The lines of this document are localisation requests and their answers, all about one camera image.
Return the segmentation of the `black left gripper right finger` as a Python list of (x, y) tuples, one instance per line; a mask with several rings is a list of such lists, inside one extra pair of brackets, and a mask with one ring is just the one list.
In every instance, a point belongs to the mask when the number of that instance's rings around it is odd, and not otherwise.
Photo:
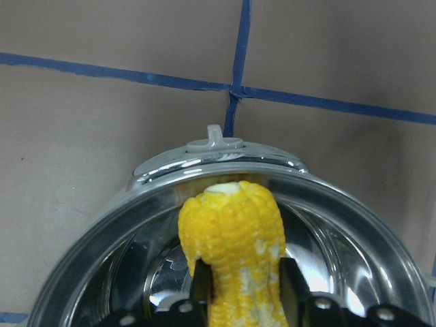
[(295, 259), (280, 259), (279, 278), (282, 305), (284, 307), (304, 305), (310, 295), (310, 290)]

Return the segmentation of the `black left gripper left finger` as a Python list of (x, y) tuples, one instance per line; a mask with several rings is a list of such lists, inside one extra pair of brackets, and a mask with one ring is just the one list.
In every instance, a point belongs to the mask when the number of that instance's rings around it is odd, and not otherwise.
[(199, 259), (196, 261), (189, 298), (200, 304), (209, 305), (213, 295), (213, 272), (210, 265)]

